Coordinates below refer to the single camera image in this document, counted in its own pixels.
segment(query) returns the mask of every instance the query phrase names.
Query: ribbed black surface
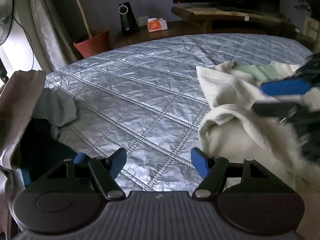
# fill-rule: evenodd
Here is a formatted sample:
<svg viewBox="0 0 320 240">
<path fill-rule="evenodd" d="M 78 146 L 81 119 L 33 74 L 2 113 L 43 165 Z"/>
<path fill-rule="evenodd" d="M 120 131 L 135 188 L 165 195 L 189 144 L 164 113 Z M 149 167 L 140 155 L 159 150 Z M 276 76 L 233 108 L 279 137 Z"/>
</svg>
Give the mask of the ribbed black surface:
<svg viewBox="0 0 320 240">
<path fill-rule="evenodd" d="M 134 191 L 121 202 L 106 205 L 100 217 L 77 232 L 63 236 L 40 236 L 24 232 L 17 240 L 208 240 L 270 239 L 301 240 L 295 233 L 260 237 L 232 228 L 209 202 L 191 199 L 187 192 Z"/>
</svg>

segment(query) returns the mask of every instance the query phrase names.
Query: orange tissue package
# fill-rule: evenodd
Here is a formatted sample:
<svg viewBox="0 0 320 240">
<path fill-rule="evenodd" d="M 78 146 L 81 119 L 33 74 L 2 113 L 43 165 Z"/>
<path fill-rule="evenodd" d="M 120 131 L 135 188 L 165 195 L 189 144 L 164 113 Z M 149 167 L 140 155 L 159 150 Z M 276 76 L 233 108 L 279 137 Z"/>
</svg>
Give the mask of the orange tissue package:
<svg viewBox="0 0 320 240">
<path fill-rule="evenodd" d="M 167 22 L 160 18 L 149 18 L 148 19 L 148 30 L 149 32 L 163 31 L 167 30 Z"/>
</svg>

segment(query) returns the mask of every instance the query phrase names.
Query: plant stem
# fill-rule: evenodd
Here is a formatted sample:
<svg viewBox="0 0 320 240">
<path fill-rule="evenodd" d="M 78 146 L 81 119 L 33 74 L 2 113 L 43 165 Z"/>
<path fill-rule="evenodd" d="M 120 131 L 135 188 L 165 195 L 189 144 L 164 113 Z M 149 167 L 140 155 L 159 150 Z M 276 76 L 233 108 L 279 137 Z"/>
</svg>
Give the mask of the plant stem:
<svg viewBox="0 0 320 240">
<path fill-rule="evenodd" d="M 81 11 L 81 15 L 82 15 L 82 19 L 83 19 L 85 28 L 87 29 L 87 33 L 88 33 L 88 35 L 89 35 L 89 38 L 91 39 L 91 38 L 92 38 L 92 32 L 91 32 L 90 27 L 89 27 L 89 25 L 88 25 L 87 17 L 86 17 L 85 14 L 84 14 L 84 10 L 83 10 L 83 8 L 82 8 L 82 5 L 81 5 L 80 0 L 77 0 L 77 3 L 78 3 L 78 6 L 79 6 L 79 9 L 80 9 L 80 11 Z"/>
</svg>

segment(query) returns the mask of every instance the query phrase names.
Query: green cloth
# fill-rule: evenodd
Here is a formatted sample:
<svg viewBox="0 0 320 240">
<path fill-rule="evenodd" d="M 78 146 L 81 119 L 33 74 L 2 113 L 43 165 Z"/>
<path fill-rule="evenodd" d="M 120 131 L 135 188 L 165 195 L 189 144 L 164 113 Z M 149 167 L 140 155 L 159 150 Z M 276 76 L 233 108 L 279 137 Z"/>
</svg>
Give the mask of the green cloth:
<svg viewBox="0 0 320 240">
<path fill-rule="evenodd" d="M 279 73 L 275 66 L 272 64 L 263 65 L 243 65 L 235 62 L 233 66 L 234 70 L 239 70 L 244 73 L 252 75 L 259 82 L 267 82 L 271 80 L 278 80 Z"/>
</svg>

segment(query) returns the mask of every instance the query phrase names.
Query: red terracotta pot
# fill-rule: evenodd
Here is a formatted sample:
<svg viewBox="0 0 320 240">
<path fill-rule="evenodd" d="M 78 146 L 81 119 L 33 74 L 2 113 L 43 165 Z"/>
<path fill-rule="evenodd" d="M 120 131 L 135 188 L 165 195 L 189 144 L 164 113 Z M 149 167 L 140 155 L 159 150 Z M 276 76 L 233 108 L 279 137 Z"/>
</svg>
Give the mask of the red terracotta pot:
<svg viewBox="0 0 320 240">
<path fill-rule="evenodd" d="M 111 50 L 109 30 L 98 32 L 91 39 L 87 38 L 88 36 L 73 43 L 84 58 Z"/>
</svg>

